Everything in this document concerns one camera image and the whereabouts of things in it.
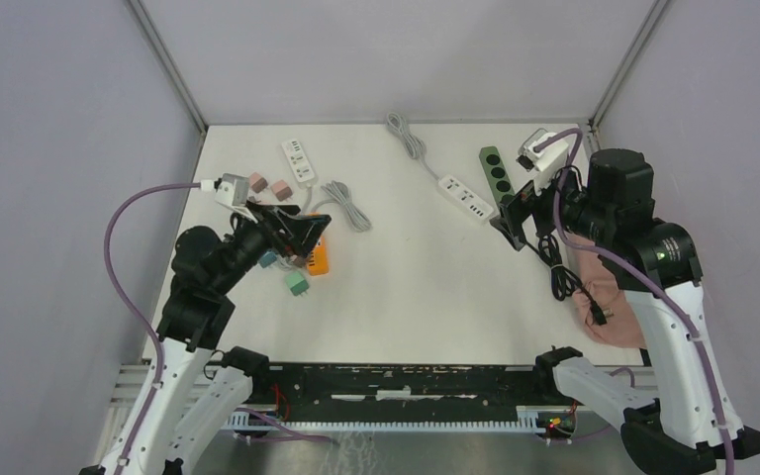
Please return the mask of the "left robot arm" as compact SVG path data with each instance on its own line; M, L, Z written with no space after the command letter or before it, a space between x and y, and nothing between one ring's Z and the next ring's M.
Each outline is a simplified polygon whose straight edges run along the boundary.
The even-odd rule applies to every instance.
M294 205L249 202L231 214L229 234L196 226L177 238L169 297L153 331L155 359L118 440L83 473L187 474L239 406L269 395L268 357L236 346L205 394L186 405L236 309L230 291L268 251L308 257L331 221Z

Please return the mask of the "orange power strip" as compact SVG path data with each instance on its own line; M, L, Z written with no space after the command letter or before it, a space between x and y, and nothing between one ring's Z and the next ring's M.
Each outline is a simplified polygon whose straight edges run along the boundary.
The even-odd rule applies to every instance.
M325 235L321 235L306 260L306 270L310 276L322 276L330 272L328 248Z

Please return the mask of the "teal USB adapter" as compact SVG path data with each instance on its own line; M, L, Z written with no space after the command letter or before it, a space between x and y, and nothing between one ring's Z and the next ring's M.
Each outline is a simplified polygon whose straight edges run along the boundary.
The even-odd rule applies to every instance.
M267 250L258 259L258 265L261 268L268 268L274 265L277 261L278 261L278 255L272 250Z

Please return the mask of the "white power strip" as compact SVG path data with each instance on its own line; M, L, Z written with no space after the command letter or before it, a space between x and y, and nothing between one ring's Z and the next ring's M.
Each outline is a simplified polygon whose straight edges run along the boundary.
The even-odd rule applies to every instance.
M291 139L281 144L291 172L300 188L309 189L318 181L318 175L298 140Z
M453 175L440 177L436 187L445 199L476 223L485 224L494 215L494 208L489 203Z

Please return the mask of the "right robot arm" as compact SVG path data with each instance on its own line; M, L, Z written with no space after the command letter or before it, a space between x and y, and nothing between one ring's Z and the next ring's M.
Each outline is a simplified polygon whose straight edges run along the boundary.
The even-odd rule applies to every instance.
M563 153L526 151L531 173L505 195L493 220L515 248L533 219L543 233L573 235L595 254L630 305L652 362L657 390L634 389L572 347L535 361L534 396L545 404L571 398L614 427L632 462L646 474L704 474L760 454L760 430L734 410L713 366L704 314L703 269L681 226L654 214L654 171L637 151L595 152L581 177Z

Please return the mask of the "green power strip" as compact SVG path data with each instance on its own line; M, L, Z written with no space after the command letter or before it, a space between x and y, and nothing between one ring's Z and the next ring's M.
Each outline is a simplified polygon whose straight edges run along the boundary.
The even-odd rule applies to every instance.
M515 191L498 149L492 145L482 147L479 159L496 204L510 201Z

